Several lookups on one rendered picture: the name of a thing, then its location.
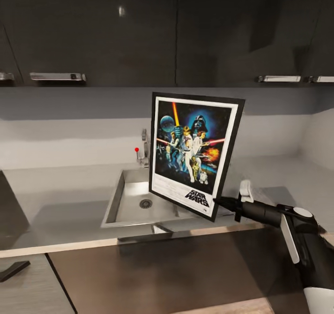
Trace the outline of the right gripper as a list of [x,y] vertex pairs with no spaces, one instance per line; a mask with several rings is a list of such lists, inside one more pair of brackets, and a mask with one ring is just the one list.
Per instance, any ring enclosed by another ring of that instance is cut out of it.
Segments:
[[212,201],[232,212],[235,211],[235,221],[237,222],[240,222],[240,217],[243,216],[256,222],[263,223],[265,216],[265,204],[255,200],[254,203],[247,201],[242,202],[240,192],[238,199],[222,196],[221,199],[213,198]]

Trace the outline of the poster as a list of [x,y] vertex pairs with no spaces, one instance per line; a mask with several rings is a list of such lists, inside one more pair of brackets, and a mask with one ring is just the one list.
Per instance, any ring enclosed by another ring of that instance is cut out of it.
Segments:
[[245,102],[153,92],[148,191],[215,222]]

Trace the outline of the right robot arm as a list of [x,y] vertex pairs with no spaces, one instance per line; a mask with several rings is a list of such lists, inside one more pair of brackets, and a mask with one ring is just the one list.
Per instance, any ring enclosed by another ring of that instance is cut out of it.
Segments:
[[281,227],[293,264],[299,270],[310,314],[334,314],[334,250],[318,235],[315,215],[279,204],[275,207],[254,200],[252,182],[240,182],[238,199],[213,198],[220,206],[235,211],[235,221],[246,217],[272,227]]

